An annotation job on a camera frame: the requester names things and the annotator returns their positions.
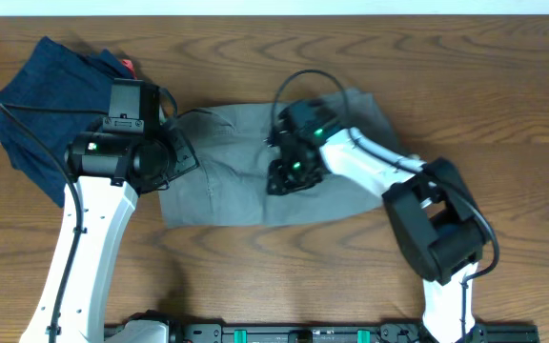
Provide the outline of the grey shorts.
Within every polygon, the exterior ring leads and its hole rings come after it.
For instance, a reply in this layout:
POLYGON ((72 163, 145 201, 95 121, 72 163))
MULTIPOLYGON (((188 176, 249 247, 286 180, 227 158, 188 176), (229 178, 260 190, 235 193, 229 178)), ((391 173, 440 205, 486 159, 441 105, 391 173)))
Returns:
POLYGON ((278 152, 266 145, 270 104, 197 108, 176 125, 193 146, 197 169, 159 194, 166 226, 289 226, 344 219, 378 209, 380 198, 337 175, 307 191, 266 192, 278 152))

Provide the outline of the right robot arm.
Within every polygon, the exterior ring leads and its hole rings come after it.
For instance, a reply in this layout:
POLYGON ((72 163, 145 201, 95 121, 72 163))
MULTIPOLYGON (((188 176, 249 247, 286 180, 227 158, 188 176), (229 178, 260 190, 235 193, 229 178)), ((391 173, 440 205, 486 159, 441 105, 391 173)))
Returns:
POLYGON ((472 283, 489 272, 478 262, 497 239, 457 168, 391 151, 344 126, 320 100, 271 108, 270 117, 267 142, 280 156, 269 167, 268 194, 308 190, 331 173, 379 198, 402 255, 423 280, 425 332, 435 342, 467 341, 476 325, 472 283))

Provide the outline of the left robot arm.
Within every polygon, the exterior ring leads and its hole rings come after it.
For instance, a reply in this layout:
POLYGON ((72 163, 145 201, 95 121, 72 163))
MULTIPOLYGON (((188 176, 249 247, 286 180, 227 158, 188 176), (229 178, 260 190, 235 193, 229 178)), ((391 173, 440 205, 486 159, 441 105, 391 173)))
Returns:
POLYGON ((46 284, 24 342, 104 342, 105 314, 120 243, 140 195, 166 190, 198 166, 169 120, 107 119, 66 152, 71 178, 46 284))

